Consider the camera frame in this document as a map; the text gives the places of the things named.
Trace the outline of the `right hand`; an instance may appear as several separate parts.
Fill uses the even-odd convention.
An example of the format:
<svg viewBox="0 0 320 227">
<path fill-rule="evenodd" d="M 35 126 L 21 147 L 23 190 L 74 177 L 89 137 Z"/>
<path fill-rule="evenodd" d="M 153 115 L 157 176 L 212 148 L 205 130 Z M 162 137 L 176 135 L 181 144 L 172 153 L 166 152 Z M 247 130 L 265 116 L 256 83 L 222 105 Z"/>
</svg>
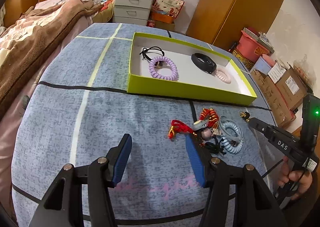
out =
<svg viewBox="0 0 320 227">
<path fill-rule="evenodd" d="M 288 161 L 289 158 L 283 156 L 283 164 L 281 166 L 277 184 L 278 186 L 283 187 L 290 180 L 293 182 L 298 181 L 298 189 L 291 197 L 291 200 L 296 200 L 310 188 L 312 184 L 312 174 L 309 171 L 306 171 L 305 173 L 303 173 L 303 171 L 290 171 Z"/>
</svg>

